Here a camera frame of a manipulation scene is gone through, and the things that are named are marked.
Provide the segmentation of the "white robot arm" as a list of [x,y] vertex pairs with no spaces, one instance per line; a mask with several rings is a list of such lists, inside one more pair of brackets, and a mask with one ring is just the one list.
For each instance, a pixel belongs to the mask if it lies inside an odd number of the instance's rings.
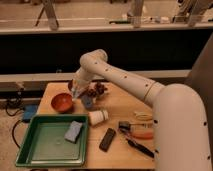
[[73,95],[99,75],[153,111],[156,171],[213,171],[206,109],[199,94],[184,84],[163,85],[107,63],[102,49],[80,57]]

